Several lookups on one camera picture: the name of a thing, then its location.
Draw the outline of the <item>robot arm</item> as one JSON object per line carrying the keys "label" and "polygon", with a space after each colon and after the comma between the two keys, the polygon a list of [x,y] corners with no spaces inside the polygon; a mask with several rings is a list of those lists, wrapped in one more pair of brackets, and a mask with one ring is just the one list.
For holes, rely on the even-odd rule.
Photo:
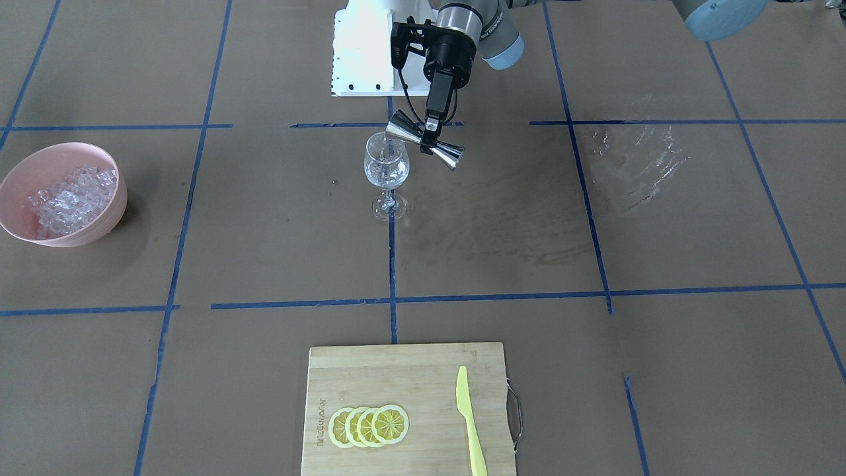
{"label": "robot arm", "polygon": [[[469,83],[477,55],[492,69],[516,64],[525,40],[513,22],[514,9],[535,1],[442,1],[435,19],[395,23],[392,51],[400,51],[400,30],[406,30],[406,51],[422,56],[423,75],[430,82],[423,124],[421,153],[433,154],[442,127],[452,120],[457,91]],[[763,12],[765,1],[673,1],[685,28],[704,42],[732,36]]]}

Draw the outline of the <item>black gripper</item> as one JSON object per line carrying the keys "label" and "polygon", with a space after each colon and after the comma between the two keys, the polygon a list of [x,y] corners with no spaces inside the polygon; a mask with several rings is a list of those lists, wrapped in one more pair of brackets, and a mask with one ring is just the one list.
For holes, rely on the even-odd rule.
{"label": "black gripper", "polygon": [[423,75],[432,82],[426,101],[425,149],[432,149],[447,122],[453,90],[469,83],[477,43],[462,31],[425,26],[423,47]]}

